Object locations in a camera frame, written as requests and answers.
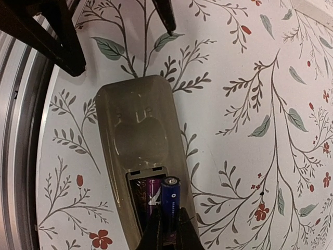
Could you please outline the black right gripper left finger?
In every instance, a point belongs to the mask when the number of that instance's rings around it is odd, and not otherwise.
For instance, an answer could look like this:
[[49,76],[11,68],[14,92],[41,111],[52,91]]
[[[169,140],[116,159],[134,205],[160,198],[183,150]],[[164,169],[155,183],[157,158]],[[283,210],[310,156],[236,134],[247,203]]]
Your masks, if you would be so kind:
[[137,250],[162,250],[163,228],[162,212],[160,207],[156,207],[147,222],[146,229],[140,240]]

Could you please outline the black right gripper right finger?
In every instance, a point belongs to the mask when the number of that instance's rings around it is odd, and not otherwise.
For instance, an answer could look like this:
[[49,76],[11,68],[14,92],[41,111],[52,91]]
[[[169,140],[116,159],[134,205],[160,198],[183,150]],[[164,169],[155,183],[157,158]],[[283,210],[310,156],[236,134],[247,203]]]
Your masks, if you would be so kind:
[[184,207],[180,208],[178,213],[175,249],[204,250],[188,212]]

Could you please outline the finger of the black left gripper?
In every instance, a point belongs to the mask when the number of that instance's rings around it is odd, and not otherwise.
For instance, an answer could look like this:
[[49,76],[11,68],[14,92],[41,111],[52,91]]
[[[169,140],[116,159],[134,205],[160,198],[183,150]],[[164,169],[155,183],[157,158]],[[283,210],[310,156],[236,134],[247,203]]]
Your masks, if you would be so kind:
[[73,77],[85,71],[66,1],[1,1],[1,31],[36,49]]
[[176,30],[176,22],[171,0],[152,0],[154,7],[166,28],[168,35],[173,35]]

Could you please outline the small white remote control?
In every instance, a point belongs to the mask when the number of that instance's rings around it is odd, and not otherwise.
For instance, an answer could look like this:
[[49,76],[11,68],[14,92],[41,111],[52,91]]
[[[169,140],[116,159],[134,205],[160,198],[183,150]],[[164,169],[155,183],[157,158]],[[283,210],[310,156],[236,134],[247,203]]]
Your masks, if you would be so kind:
[[145,180],[175,176],[180,205],[194,226],[196,211],[182,133],[169,82],[154,75],[102,86],[96,112],[106,167],[129,249],[145,227]]

